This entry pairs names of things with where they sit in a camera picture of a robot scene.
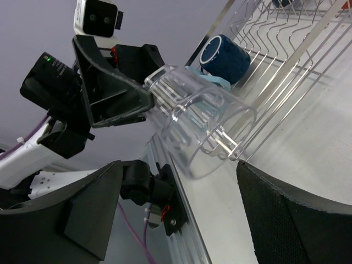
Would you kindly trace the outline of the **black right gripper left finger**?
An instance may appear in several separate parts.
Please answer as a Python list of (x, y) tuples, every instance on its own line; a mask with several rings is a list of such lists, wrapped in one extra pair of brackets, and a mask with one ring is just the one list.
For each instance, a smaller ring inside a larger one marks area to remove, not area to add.
[(100, 263), (122, 184), (112, 162), (41, 197), (1, 211), (1, 263)]

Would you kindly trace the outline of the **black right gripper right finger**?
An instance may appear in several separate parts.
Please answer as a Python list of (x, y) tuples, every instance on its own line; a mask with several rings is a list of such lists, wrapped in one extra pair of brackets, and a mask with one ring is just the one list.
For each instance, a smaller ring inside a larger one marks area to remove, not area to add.
[(236, 175), (258, 263), (351, 263), (351, 206), (245, 161)]

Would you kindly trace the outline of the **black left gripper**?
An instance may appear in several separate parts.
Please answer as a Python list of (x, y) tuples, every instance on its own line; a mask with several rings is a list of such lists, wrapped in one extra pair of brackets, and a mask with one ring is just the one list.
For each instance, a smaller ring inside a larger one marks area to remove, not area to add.
[(91, 128), (145, 121), (154, 102), (144, 80), (164, 65), (155, 45), (101, 48), (85, 35), (75, 35), (72, 43), (77, 69), (43, 53), (20, 88), (50, 117), (38, 143), (66, 159), (94, 139)]

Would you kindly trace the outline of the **clear plastic cup front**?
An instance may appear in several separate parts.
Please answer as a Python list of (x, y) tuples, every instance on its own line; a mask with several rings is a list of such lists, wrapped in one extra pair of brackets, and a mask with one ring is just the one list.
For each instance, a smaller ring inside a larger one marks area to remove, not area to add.
[(146, 77), (144, 88), (155, 103), (148, 117), (187, 178), (204, 178), (241, 156), (257, 118), (253, 106), (207, 77), (171, 65)]

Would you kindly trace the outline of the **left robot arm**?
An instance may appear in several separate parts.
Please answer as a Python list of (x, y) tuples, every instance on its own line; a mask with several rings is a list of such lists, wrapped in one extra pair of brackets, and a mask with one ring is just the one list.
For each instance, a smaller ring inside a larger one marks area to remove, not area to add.
[(99, 47), (92, 36), (72, 40), (71, 68), (44, 52), (25, 77), (20, 94), (47, 113), (12, 149), (1, 153), (1, 192), (30, 194), (26, 179), (82, 152), (91, 129), (144, 122), (155, 106), (145, 79), (164, 65), (158, 47)]

